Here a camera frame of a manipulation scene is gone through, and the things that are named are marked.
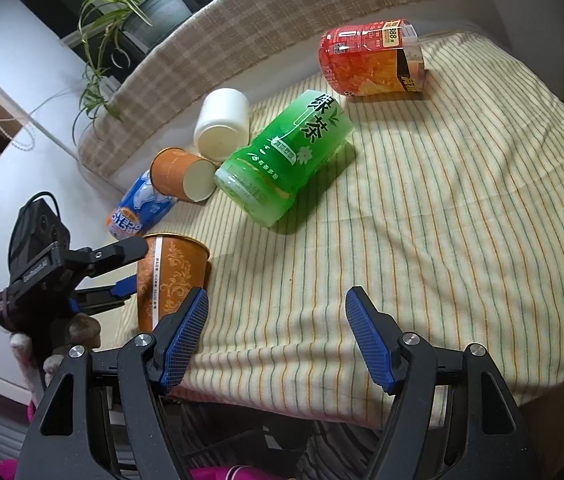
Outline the gloved left hand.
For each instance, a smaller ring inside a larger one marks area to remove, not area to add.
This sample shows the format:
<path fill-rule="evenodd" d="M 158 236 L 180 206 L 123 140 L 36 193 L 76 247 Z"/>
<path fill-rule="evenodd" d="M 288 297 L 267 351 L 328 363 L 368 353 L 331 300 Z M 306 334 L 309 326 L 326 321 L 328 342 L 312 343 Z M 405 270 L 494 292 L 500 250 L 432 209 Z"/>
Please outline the gloved left hand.
<path fill-rule="evenodd" d="M 35 344 L 41 338 L 31 338 L 23 333 L 9 335 L 9 348 L 16 360 L 24 383 L 31 393 L 40 388 L 40 383 L 48 385 L 56 370 L 74 346 L 92 350 L 100 346 L 100 327 L 96 318 L 84 313 L 76 314 L 72 320 L 52 336 L 52 349 L 36 350 Z"/>

